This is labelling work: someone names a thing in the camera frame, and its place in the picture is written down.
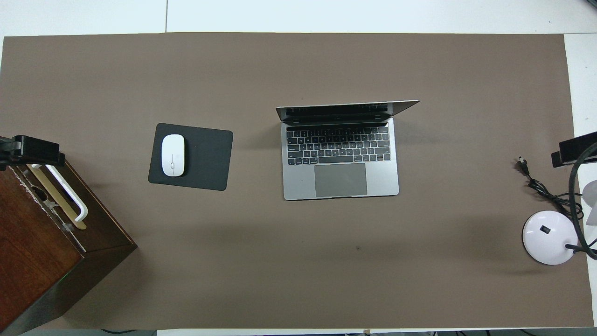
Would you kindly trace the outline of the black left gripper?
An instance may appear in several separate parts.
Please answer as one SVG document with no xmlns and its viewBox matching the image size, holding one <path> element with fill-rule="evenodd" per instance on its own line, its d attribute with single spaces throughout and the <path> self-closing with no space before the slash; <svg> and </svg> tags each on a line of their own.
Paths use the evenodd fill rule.
<svg viewBox="0 0 597 336">
<path fill-rule="evenodd" d="M 17 164 L 42 164 L 62 167 L 65 155 L 58 143 L 38 138 L 17 135 L 13 138 L 0 137 L 0 170 Z"/>
</svg>

